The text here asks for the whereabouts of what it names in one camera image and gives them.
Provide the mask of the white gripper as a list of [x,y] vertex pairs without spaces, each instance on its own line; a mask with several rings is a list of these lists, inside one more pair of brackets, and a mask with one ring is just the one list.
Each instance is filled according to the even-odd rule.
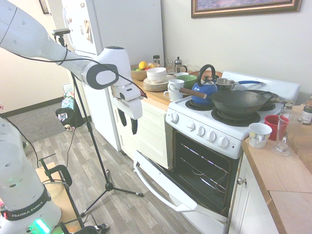
[[142,104],[139,98],[130,101],[113,98],[112,103],[118,108],[118,114],[123,126],[127,125],[125,114],[131,117],[132,133],[137,133],[138,121],[142,117]]

